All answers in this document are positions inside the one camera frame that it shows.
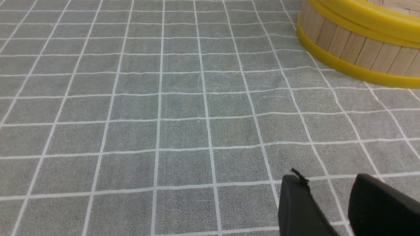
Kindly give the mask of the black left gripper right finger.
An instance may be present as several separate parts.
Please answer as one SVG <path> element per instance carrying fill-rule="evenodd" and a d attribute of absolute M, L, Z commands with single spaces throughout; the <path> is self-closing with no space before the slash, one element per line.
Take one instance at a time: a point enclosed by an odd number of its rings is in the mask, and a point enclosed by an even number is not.
<path fill-rule="evenodd" d="M 356 236 L 418 236 L 420 203 L 368 174 L 358 174 L 348 219 Z"/>

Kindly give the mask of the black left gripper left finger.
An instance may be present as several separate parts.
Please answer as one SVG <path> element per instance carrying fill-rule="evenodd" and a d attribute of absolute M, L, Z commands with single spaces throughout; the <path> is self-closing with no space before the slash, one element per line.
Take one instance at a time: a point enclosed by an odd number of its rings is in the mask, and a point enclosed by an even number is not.
<path fill-rule="evenodd" d="M 309 180 L 296 169 L 284 175 L 279 197 L 281 236 L 338 236 L 311 194 Z"/>

